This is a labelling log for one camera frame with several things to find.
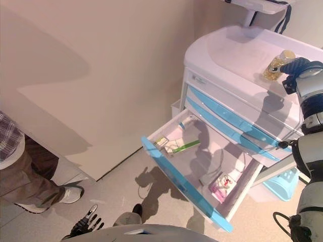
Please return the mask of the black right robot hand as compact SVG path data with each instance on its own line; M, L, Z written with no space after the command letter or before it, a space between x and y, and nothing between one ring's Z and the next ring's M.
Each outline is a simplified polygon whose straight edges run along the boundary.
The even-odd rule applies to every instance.
M322 62L310 61L306 58L298 57L283 66L270 67L269 72L299 76L301 73L312 69L322 70Z

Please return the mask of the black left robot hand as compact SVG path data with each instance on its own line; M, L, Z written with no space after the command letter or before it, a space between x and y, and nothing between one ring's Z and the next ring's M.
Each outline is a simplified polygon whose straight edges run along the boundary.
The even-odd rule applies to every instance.
M62 240L70 239L79 235L102 229L104 222L102 221L102 218L98 217L98 214L96 214L97 208L98 205L94 204L86 213L86 215L73 226L71 232L63 237Z

